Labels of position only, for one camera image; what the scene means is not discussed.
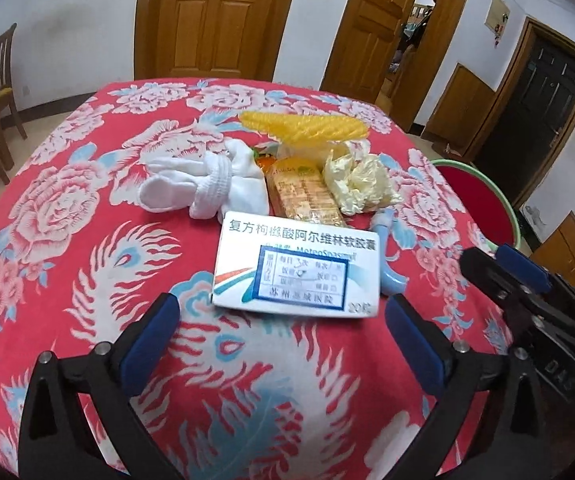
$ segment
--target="white medicine box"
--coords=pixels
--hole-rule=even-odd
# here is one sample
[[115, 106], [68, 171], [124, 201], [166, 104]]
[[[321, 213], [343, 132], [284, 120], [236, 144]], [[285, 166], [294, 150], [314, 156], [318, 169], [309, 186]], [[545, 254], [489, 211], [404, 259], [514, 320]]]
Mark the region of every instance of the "white medicine box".
[[373, 317], [380, 254], [370, 231], [229, 211], [212, 302], [294, 316]]

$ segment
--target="chair backrest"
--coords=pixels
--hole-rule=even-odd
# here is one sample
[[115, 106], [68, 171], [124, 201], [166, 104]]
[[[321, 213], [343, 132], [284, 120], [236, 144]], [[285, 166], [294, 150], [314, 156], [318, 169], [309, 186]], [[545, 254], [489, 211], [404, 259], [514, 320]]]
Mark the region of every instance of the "chair backrest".
[[496, 245], [518, 248], [519, 221], [503, 192], [487, 176], [456, 160], [432, 161], [458, 195], [483, 235]]
[[11, 88], [11, 40], [15, 30], [16, 23], [0, 35], [0, 90]]

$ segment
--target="front door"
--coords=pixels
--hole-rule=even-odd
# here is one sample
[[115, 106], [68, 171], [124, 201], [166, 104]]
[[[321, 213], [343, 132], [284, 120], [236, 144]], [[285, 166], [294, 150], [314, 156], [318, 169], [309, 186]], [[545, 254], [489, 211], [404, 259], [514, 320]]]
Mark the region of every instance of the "front door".
[[322, 90], [373, 103], [414, 0], [348, 0]]
[[156, 72], [255, 78], [273, 0], [161, 0]]
[[510, 202], [536, 174], [575, 103], [575, 57], [536, 38], [499, 122], [474, 158]]

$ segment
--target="tablecloth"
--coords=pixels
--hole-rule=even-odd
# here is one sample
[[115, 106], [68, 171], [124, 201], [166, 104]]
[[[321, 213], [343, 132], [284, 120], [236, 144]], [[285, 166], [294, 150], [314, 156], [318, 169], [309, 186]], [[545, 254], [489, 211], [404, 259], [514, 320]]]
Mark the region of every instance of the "tablecloth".
[[[187, 211], [136, 205], [145, 163], [224, 150], [225, 136], [260, 150], [242, 110], [345, 114], [370, 129], [404, 202], [387, 248], [406, 296], [448, 338], [504, 352], [494, 305], [459, 272], [464, 248], [485, 246], [440, 173], [378, 108], [325, 92], [246, 80], [111, 84], [33, 153], [0, 199], [0, 462], [17, 468], [18, 428], [39, 352], [84, 354], [114, 341], [160, 292], [182, 322], [132, 405], [190, 480], [382, 478], [427, 418], [424, 396], [383, 319], [292, 319], [210, 304], [220, 225]], [[348, 220], [366, 228], [369, 216]], [[107, 461], [121, 468], [89, 399], [84, 410]], [[477, 397], [444, 469], [464, 455]]]

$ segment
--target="bolt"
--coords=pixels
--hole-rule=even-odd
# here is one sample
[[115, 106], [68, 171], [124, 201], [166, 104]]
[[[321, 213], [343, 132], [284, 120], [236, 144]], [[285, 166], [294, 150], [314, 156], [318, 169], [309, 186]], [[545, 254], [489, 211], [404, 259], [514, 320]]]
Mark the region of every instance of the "bolt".
[[470, 345], [467, 341], [458, 340], [452, 343], [452, 347], [454, 350], [459, 352], [459, 354], [467, 354], [470, 351]]
[[532, 323], [534, 323], [534, 326], [540, 329], [545, 327], [545, 323], [543, 323], [543, 320], [538, 316], [532, 316]]
[[112, 343], [107, 341], [102, 341], [94, 346], [94, 354], [96, 355], [107, 355], [109, 351], [112, 349]]
[[527, 352], [525, 351], [525, 349], [524, 349], [524, 348], [521, 348], [521, 347], [516, 348], [516, 349], [514, 350], [514, 355], [515, 355], [516, 357], [518, 357], [519, 359], [521, 359], [522, 361], [525, 361], [525, 360], [529, 357], [529, 355], [527, 354]]
[[38, 362], [42, 365], [45, 365], [50, 361], [51, 358], [52, 353], [49, 350], [45, 350], [44, 352], [40, 352], [38, 356]]

